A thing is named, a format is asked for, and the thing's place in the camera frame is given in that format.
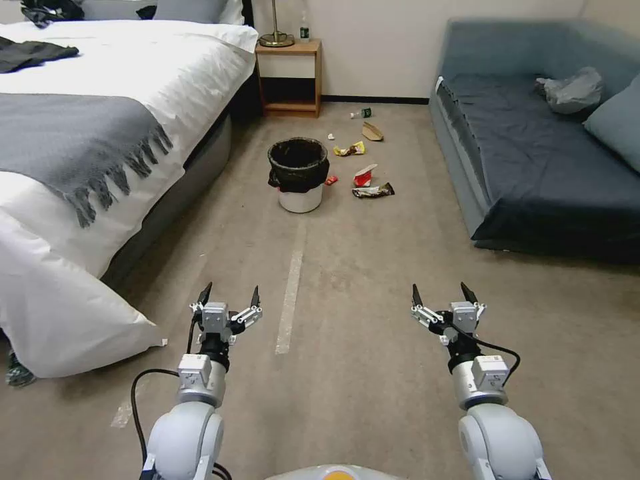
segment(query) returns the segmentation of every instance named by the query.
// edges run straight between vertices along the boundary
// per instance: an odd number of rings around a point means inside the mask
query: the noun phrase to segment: wall
[[[324,46],[323,93],[428,97],[450,17],[576,17],[584,0],[307,0]],[[303,0],[277,0],[280,30],[299,32]],[[273,31],[270,0],[253,0],[256,28]]]
[[[640,37],[639,0],[587,0],[584,17]]]
[[[23,18],[19,1],[0,0],[0,23],[14,23]]]

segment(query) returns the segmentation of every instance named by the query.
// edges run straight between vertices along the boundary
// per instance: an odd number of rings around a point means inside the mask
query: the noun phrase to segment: beige carpet
[[[435,336],[411,320],[411,284],[434,308],[464,280],[488,303],[482,338],[522,354],[510,406],[537,428],[556,479],[633,479],[640,471],[640,295],[635,268],[474,249],[467,238],[428,108],[374,105],[386,141],[362,157],[331,156],[340,180],[306,215],[280,208],[267,185],[277,140],[332,132],[360,140],[348,104],[320,119],[263,119],[235,135],[233,158],[208,194],[140,262],[125,296],[170,344],[100,371],[0,387],[3,478],[137,478],[131,422],[112,427],[130,382],[175,368],[187,304],[246,305],[260,284],[265,316],[231,353],[220,461],[236,480],[348,462],[410,479],[471,478],[458,410]],[[396,196],[359,200],[350,178],[378,163]],[[303,255],[288,353],[276,355],[292,254]],[[148,432],[168,410],[174,380],[140,392]]]

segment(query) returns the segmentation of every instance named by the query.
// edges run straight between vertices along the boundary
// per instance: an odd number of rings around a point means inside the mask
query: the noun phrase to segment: lamp base
[[[259,42],[263,47],[290,47],[295,40],[293,35],[278,31],[278,41],[275,40],[275,33],[268,33],[260,37]]]

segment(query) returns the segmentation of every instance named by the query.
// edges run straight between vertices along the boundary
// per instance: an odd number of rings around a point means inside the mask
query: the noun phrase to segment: wooden nightstand
[[[264,115],[318,117],[322,94],[320,40],[255,50]]]

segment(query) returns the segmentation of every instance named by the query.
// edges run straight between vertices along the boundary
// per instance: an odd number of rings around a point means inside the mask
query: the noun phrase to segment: sofa
[[[584,128],[590,111],[554,113],[536,91],[586,66],[606,101],[640,73],[640,40],[581,20],[449,22],[430,110],[476,247],[640,260],[640,173]]]

